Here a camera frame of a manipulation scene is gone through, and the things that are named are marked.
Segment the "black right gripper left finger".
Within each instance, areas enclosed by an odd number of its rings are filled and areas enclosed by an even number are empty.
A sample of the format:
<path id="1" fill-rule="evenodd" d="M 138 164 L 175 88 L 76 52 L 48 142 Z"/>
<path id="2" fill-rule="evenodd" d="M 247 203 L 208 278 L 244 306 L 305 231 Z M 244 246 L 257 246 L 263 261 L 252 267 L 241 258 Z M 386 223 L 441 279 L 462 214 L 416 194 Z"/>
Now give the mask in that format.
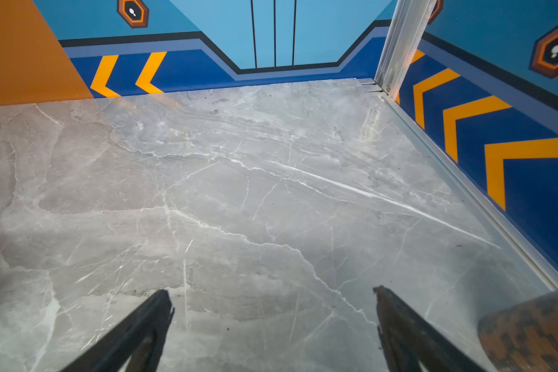
<path id="1" fill-rule="evenodd" d="M 158 290 L 64 371 L 155 371 L 175 314 L 166 290 Z"/>

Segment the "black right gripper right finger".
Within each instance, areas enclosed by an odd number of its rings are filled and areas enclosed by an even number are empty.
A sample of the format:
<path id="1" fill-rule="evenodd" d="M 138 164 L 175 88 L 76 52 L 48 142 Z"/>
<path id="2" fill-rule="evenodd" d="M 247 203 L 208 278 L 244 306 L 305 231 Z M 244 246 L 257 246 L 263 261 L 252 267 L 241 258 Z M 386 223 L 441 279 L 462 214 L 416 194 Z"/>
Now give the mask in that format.
<path id="1" fill-rule="evenodd" d="M 390 371 L 482 371 L 390 289 L 373 288 L 378 335 Z"/>

